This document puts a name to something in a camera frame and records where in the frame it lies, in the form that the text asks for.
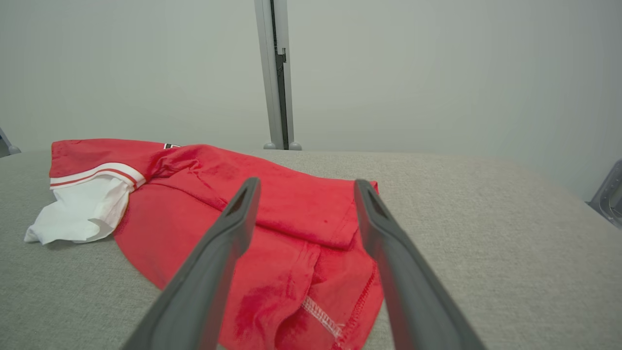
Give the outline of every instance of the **shirt sleeve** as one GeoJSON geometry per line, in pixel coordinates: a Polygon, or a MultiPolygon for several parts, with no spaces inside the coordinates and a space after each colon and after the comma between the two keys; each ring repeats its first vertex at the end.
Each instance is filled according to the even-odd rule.
{"type": "Polygon", "coordinates": [[[170,148],[109,139],[54,142],[50,188],[56,202],[41,210],[24,240],[84,243],[108,236],[119,224],[129,194],[155,171],[149,162],[170,148]]]}
{"type": "Polygon", "coordinates": [[[137,189],[146,182],[150,162],[167,144],[114,139],[66,140],[52,143],[50,188],[76,186],[98,176],[115,177],[137,189]]]}

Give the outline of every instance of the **red and white stripe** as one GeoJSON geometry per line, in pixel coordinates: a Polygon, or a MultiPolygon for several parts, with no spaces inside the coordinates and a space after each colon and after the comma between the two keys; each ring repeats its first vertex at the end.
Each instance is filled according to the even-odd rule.
{"type": "Polygon", "coordinates": [[[59,189],[74,186],[94,179],[97,176],[114,176],[137,189],[145,183],[145,177],[136,169],[123,163],[104,163],[93,169],[63,177],[51,177],[50,188],[59,189]]]}

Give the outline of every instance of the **metal bracket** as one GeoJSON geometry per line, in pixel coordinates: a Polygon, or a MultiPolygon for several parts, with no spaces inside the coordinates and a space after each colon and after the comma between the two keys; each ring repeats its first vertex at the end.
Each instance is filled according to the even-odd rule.
{"type": "Polygon", "coordinates": [[[620,217],[622,200],[618,199],[618,202],[612,202],[611,200],[615,198],[615,193],[620,188],[621,183],[622,159],[616,162],[589,203],[592,209],[600,213],[619,229],[622,229],[622,217],[620,217]]]}

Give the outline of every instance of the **gray metal frame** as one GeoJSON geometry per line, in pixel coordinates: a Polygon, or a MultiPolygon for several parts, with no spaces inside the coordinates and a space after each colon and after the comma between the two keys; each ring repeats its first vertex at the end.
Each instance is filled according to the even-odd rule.
{"type": "Polygon", "coordinates": [[[9,139],[6,137],[6,134],[4,133],[4,131],[2,131],[2,128],[0,128],[0,137],[2,138],[4,143],[6,143],[6,146],[9,148],[9,154],[22,153],[22,151],[17,146],[13,146],[11,144],[9,139]]]}
{"type": "Polygon", "coordinates": [[[616,191],[620,188],[622,183],[622,159],[617,161],[613,166],[613,169],[609,172],[609,175],[605,178],[605,181],[600,186],[594,198],[590,203],[590,207],[604,216],[609,222],[615,225],[617,228],[622,229],[622,219],[616,215],[615,210],[622,209],[622,201],[618,203],[612,202],[616,191]]]}
{"type": "Polygon", "coordinates": [[[255,0],[255,14],[257,16],[261,68],[264,74],[264,89],[266,91],[266,106],[268,109],[268,122],[270,124],[270,139],[272,140],[272,143],[265,144],[264,148],[284,149],[270,0],[255,0]]]}
{"type": "MultiPolygon", "coordinates": [[[[300,144],[294,141],[294,119],[292,112],[292,82],[290,74],[291,53],[289,51],[289,33],[287,27],[287,0],[273,0],[274,23],[276,27],[277,50],[286,55],[283,63],[285,83],[285,113],[287,116],[287,136],[289,149],[301,150],[300,144]]],[[[270,123],[270,139],[272,143],[264,145],[266,149],[285,149],[281,123],[281,105],[279,103],[279,85],[277,79],[276,54],[274,52],[274,33],[272,31],[271,0],[255,0],[257,30],[259,32],[259,52],[261,68],[264,74],[266,105],[270,123]]]]}

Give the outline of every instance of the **white stitching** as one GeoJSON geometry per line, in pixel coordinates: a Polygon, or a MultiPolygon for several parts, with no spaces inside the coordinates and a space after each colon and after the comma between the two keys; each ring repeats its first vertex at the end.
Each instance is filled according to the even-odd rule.
{"type": "Polygon", "coordinates": [[[311,316],[315,317],[324,328],[326,328],[334,337],[339,338],[341,336],[341,327],[337,325],[322,308],[313,301],[308,295],[305,301],[302,302],[302,308],[306,310],[311,316]]]}

